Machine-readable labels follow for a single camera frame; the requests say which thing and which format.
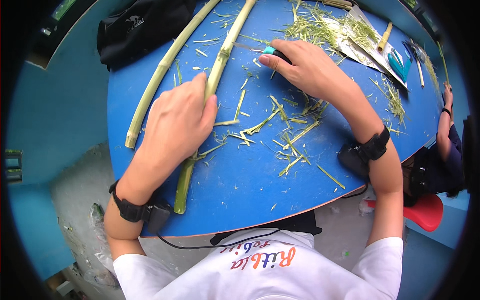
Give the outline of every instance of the blue scissors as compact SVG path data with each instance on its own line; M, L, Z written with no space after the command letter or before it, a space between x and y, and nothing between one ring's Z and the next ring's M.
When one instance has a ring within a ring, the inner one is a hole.
M395 57L392 55L392 53L389 53L388 62L390 63L393 71L395 71L395 73L402 79L402 81L407 82L408 71L410 71L410 66L413 61L413 53L410 55L409 52L411 48L410 45L406 43L406 41L402 41L402 44L408 50L405 50L405 54L407 55L407 61L403 63L402 60L398 57L396 50L392 49L392 53L395 55Z

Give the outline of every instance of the paper sheet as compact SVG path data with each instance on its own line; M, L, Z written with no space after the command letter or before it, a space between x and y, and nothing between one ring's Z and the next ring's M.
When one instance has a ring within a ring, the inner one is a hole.
M363 14L363 12L360 10L360 8L358 8L357 5L355 5L352 10L350 10L349 17L355 18L357 20L363 19L366 24L372 27L372 24L368 21L367 17ZM393 71L393 69L390 67L390 63L388 62L387 55L389 52L392 51L392 45L387 42L382 53L379 53L376 50L376 43L373 41L373 48L363 48L361 45L355 43L350 38L345 39L345 36L353 36L353 33L347 28L347 26L340 28L338 22L330 18L324 18L324 21L328 23L328 25L332 29L338 32L338 36L336 38L338 44L338 47L336 48L337 50L341 51L348 57L365 66L379 70L382 73L392 75L399 83L401 83L405 88L407 88L407 84L400 79L400 77L395 73L395 71ZM372 29L375 31L378 39L380 40L382 36L378 34L378 32L373 27ZM403 61L400 53L397 52L397 55Z

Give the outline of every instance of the window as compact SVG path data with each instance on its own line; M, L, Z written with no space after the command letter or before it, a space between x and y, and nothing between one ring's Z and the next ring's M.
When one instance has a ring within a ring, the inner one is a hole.
M5 177L8 183L22 182L22 152L20 150L5 150Z
M417 20L420 21L433 40L438 40L437 26L433 23L432 19L428 16L421 5L417 3L417 0L400 0L400 2L415 15Z
M46 69L63 38L96 0L63 0L52 15L41 22L28 61Z
M76 0L63 0L62 3L55 9L55 11L52 14L52 18L54 18L57 21L60 21L60 19L63 17L63 15L67 12L67 10L72 6L72 4Z

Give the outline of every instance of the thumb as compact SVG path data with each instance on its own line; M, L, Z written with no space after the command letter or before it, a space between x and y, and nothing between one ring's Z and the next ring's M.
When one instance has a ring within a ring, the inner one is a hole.
M202 119L200 120L200 128L205 130L205 138L210 134L213 129L213 124L215 123L216 118L216 95L211 95L205 102L204 113Z
M294 66L292 66L288 62L284 61L280 57L275 56L275 55L271 55L271 54L262 54L258 58L258 61L262 65L267 66L270 69L273 69L273 70L279 72L285 78L287 77L288 73L290 71L292 71L292 68L294 68Z

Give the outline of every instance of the knife handle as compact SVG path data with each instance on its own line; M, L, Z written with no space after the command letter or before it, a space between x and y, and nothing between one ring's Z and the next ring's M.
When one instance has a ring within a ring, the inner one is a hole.
M280 57L281 59L288 62L289 64L292 64L292 62L288 59L288 57L285 56L285 54L283 54L282 52L278 51L277 49L275 49L273 47L268 46L267 48L265 48L265 50L262 54L272 54L272 55Z

